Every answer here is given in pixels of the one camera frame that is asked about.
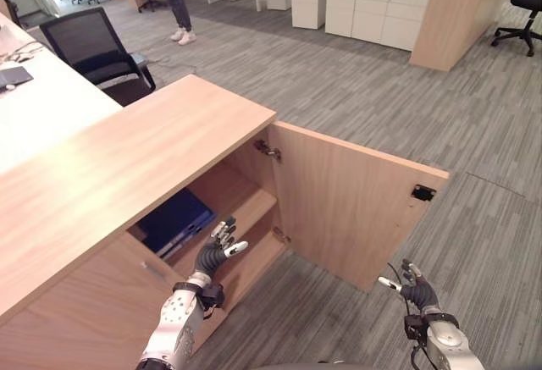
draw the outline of blue binder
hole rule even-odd
[[[177,192],[137,224],[147,237],[143,243],[159,257],[169,257],[210,224],[215,214],[189,190]]]

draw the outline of open cabinet door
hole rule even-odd
[[[268,127],[282,230],[295,252],[370,290],[448,173],[286,123]]]

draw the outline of cabinet shelf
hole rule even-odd
[[[285,245],[275,238],[273,232],[264,233],[262,237],[259,233],[261,228],[258,226],[246,235],[249,241],[248,250],[228,261],[228,266],[224,265],[223,269],[218,271],[216,282],[224,286],[226,302],[223,309],[216,309],[213,315],[203,322],[197,332],[195,349],[218,328],[246,292],[285,250]]]
[[[190,239],[168,259],[168,264],[185,277],[192,273],[197,253],[207,241],[217,222],[233,215],[237,219],[235,238],[240,239],[277,202],[274,196],[262,190],[226,163],[217,164],[188,188],[210,207],[217,217],[198,236]]]

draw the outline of cabinet hinge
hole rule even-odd
[[[276,226],[273,228],[273,233],[277,239],[279,239],[281,242],[285,243],[286,245],[291,243],[291,238],[284,233],[282,233],[282,230],[277,228]]]
[[[254,146],[262,154],[273,157],[279,163],[282,161],[282,154],[280,153],[280,150],[278,148],[271,148],[264,140],[254,141]]]
[[[420,184],[417,184],[414,186],[414,189],[412,190],[411,197],[419,199],[420,201],[431,201],[433,199],[434,194],[436,194],[437,191],[433,188],[429,188],[428,186],[423,186]]]

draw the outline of robotic hand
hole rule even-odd
[[[194,273],[186,282],[175,284],[137,370],[180,370],[186,363],[194,345],[194,334],[203,319],[210,317],[210,314],[204,317],[204,312],[224,303],[222,286],[212,284],[217,269],[248,247],[246,241],[235,243],[234,231],[234,218],[220,222],[199,251]]]
[[[379,277],[379,282],[397,290],[421,313],[405,316],[406,336],[418,341],[418,346],[414,347],[411,354],[414,368],[418,368],[415,363],[416,353],[420,348],[427,347],[428,359],[439,370],[484,370],[480,360],[470,351],[467,336],[459,330],[457,320],[441,311],[433,287],[419,268],[406,259],[401,268],[410,284],[397,284],[385,277]]]

